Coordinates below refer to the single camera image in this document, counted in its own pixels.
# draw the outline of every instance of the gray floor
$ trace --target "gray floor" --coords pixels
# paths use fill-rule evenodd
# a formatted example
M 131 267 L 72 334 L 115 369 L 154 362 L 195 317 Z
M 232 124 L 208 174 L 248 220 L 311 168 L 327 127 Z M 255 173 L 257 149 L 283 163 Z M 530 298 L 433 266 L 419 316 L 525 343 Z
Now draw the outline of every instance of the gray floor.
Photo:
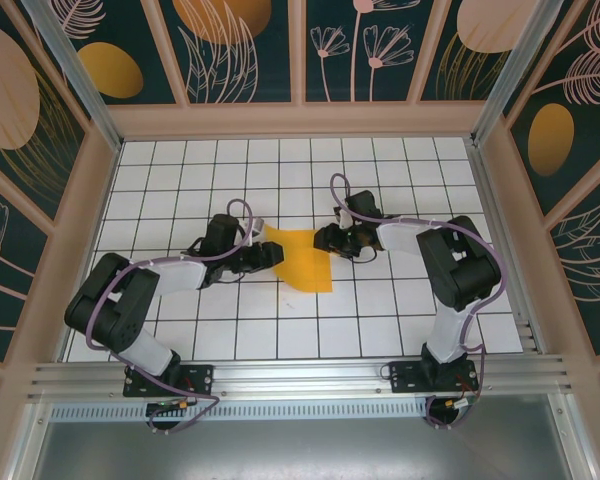
M 420 418 L 202 422 L 172 437 L 137 424 L 55 424 L 39 480 L 561 480 L 544 397 L 490 397 L 461 428 Z

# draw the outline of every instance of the white grid surface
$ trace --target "white grid surface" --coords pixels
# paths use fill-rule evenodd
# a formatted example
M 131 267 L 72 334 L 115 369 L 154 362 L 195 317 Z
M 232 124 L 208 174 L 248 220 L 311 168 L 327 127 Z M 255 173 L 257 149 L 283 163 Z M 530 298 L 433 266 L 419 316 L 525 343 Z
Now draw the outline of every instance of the white grid surface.
M 283 229 L 334 221 L 329 178 L 370 190 L 385 214 L 472 218 L 491 241 L 460 138 L 313 138 L 127 142 L 94 264 L 107 252 L 134 260 L 177 255 L 203 236 L 233 198 Z M 370 258 L 363 252 L 360 261 Z M 352 358 L 418 355 L 436 306 L 422 259 L 379 252 L 368 264 L 331 256 L 333 292 L 308 294 L 271 270 L 201 292 L 156 297 L 145 328 L 184 360 Z M 478 315 L 469 345 L 521 352 L 506 294 Z M 68 361 L 102 361 L 72 334 Z

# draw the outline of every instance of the yellow cloth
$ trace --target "yellow cloth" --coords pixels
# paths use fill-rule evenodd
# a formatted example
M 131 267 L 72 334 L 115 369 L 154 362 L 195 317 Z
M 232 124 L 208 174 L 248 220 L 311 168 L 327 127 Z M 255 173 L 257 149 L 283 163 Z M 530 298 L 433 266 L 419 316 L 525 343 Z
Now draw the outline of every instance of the yellow cloth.
M 273 267 L 280 280 L 301 292 L 333 291 L 329 254 L 313 248 L 315 230 L 278 230 L 265 225 L 265 231 L 267 241 L 284 250 L 284 261 Z

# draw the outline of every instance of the purple cable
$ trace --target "purple cable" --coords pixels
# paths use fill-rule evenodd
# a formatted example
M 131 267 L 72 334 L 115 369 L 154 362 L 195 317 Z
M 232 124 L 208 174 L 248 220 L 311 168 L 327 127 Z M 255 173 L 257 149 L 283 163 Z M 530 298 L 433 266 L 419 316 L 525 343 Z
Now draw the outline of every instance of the purple cable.
M 111 292 L 113 292 L 113 290 L 116 288 L 118 283 L 120 283 L 120 281 L 132 270 L 135 270 L 136 268 L 146 267 L 146 266 L 153 266 L 156 264 L 162 265 L 162 264 L 178 263 L 178 262 L 197 262 L 197 263 L 213 262 L 216 260 L 222 260 L 223 258 L 227 258 L 228 256 L 236 253 L 240 248 L 242 248 L 249 241 L 249 238 L 251 237 L 251 233 L 253 231 L 253 211 L 251 210 L 251 207 L 249 206 L 249 204 L 247 202 L 245 202 L 244 200 L 240 200 L 239 198 L 234 198 L 227 204 L 227 213 L 228 214 L 231 214 L 231 212 L 230 212 L 231 205 L 233 205 L 234 203 L 241 203 L 242 205 L 244 205 L 244 207 L 247 210 L 247 215 L 249 218 L 249 222 L 247 223 L 247 229 L 245 231 L 245 234 L 240 239 L 240 241 L 238 242 L 238 244 L 235 247 L 233 247 L 231 250 L 228 250 L 225 253 L 222 253 L 220 255 L 215 255 L 213 257 L 189 257 L 189 256 L 183 255 L 180 257 L 156 258 L 154 260 L 144 260 L 142 262 L 129 264 L 126 268 L 121 270 L 118 275 L 115 276 L 115 278 L 111 281 L 111 283 L 107 286 L 107 288 L 105 288 L 104 292 L 102 292 L 102 295 L 98 299 L 98 302 L 96 303 L 96 306 L 93 309 L 93 312 L 91 313 L 91 317 L 89 317 L 89 322 L 87 323 L 87 329 L 86 329 L 86 333 L 85 333 L 85 337 L 87 338 L 87 346 L 89 348 L 91 348 L 92 350 L 107 350 L 107 348 L 98 347 L 97 345 L 95 345 L 93 343 L 93 328 L 95 326 L 96 319 L 98 318 L 98 315 L 100 314 L 100 310 L 102 309 L 102 306 L 104 305 L 104 303 L 107 301 L 109 294 L 111 294 Z M 209 410 L 211 410 L 213 407 L 215 407 L 218 404 L 218 402 L 220 401 L 220 399 L 214 395 L 204 395 L 204 394 L 200 394 L 200 393 L 188 392 L 186 390 L 180 390 L 179 388 L 175 388 L 170 385 L 167 385 L 166 383 L 163 383 L 160 380 L 158 380 L 157 378 L 155 378 L 150 373 L 147 373 L 146 371 L 144 371 L 142 368 L 136 367 L 131 362 L 128 362 L 124 358 L 119 357 L 115 353 L 111 352 L 111 355 L 114 358 L 116 358 L 117 360 L 119 360 L 120 362 L 122 362 L 123 364 L 127 365 L 132 370 L 135 370 L 136 372 L 138 372 L 140 375 L 145 377 L 147 380 L 149 380 L 153 384 L 157 385 L 158 387 L 160 387 L 164 390 L 176 393 L 178 395 L 182 395 L 183 397 L 187 397 L 187 398 L 196 398 L 199 400 L 213 400 L 213 402 L 210 405 L 205 407 L 200 413 L 198 413 L 191 420 L 188 420 L 184 423 L 179 423 L 174 428 L 171 428 L 169 430 L 158 430 L 153 425 L 153 419 L 156 417 L 156 415 L 161 413 L 161 410 L 157 410 L 156 412 L 154 412 L 153 415 L 151 415 L 151 417 L 149 417 L 149 426 L 153 429 L 154 433 L 159 432 L 164 435 L 168 435 L 169 433 L 176 433 L 176 432 L 182 431 L 185 428 L 190 427 L 191 425 L 196 423 L 200 417 L 205 415 Z
M 476 393 L 476 397 L 480 398 L 480 394 L 482 393 L 482 383 L 484 380 L 484 364 L 485 364 L 486 350 L 485 350 L 484 344 L 480 344 L 477 347 L 470 348 L 465 345 L 465 341 L 466 341 L 467 332 L 469 330 L 469 327 L 471 326 L 471 322 L 473 321 L 478 310 L 480 310 L 481 308 L 486 307 L 490 303 L 494 302 L 500 295 L 502 295 L 502 293 L 507 288 L 508 269 L 504 263 L 504 260 L 502 260 L 502 257 L 500 257 L 500 255 L 498 255 L 498 253 L 491 247 L 491 245 L 489 245 L 487 242 L 485 242 L 484 239 L 480 235 L 476 235 L 471 230 L 467 230 L 466 228 L 461 227 L 459 225 L 455 225 L 453 223 L 441 222 L 438 220 L 422 220 L 420 218 L 406 218 L 406 217 L 382 218 L 381 219 L 381 218 L 373 218 L 373 217 L 367 217 L 365 215 L 360 215 L 360 214 L 350 210 L 344 204 L 344 202 L 342 202 L 342 200 L 340 200 L 340 198 L 338 198 L 338 194 L 336 193 L 336 187 L 334 185 L 336 178 L 341 178 L 344 181 L 344 186 L 345 186 L 346 192 L 349 192 L 351 190 L 351 184 L 349 183 L 349 180 L 347 180 L 347 177 L 345 177 L 341 173 L 334 173 L 331 176 L 331 180 L 329 181 L 329 188 L 331 189 L 331 195 L 333 196 L 333 199 L 336 201 L 336 203 L 342 210 L 347 212 L 353 218 L 357 218 L 358 220 L 362 220 L 365 222 L 372 222 L 372 223 L 379 223 L 379 224 L 410 223 L 412 225 L 430 225 L 433 227 L 450 228 L 451 230 L 460 232 L 460 233 L 468 236 L 469 238 L 475 240 L 476 242 L 478 242 L 480 244 L 480 246 L 484 247 L 489 252 L 489 254 L 493 257 L 493 259 L 498 264 L 498 268 L 500 269 L 500 273 L 502 276 L 502 280 L 500 281 L 500 287 L 498 288 L 498 290 L 496 290 L 496 292 L 493 295 L 476 303 L 473 306 L 473 308 L 471 308 L 471 310 L 469 311 L 469 314 L 467 315 L 467 319 L 462 324 L 462 330 L 460 331 L 460 344 L 466 352 L 476 352 L 476 351 L 480 350 L 480 379 L 478 380 L 478 382 L 479 382 L 478 383 L 478 391 Z M 433 401 L 435 399 L 436 399 L 435 395 L 427 398 L 427 403 L 426 403 L 426 408 L 425 408 L 426 422 L 435 428 L 444 426 L 447 429 L 451 429 L 451 425 L 445 425 L 430 415 L 429 411 L 431 409 L 431 404 L 433 403 Z M 469 416 L 469 412 L 471 410 L 472 410 L 472 408 L 469 408 L 459 420 L 454 422 L 454 426 L 457 427 L 458 425 L 461 425 L 462 423 L 464 423 L 464 421 L 466 421 L 467 417 Z

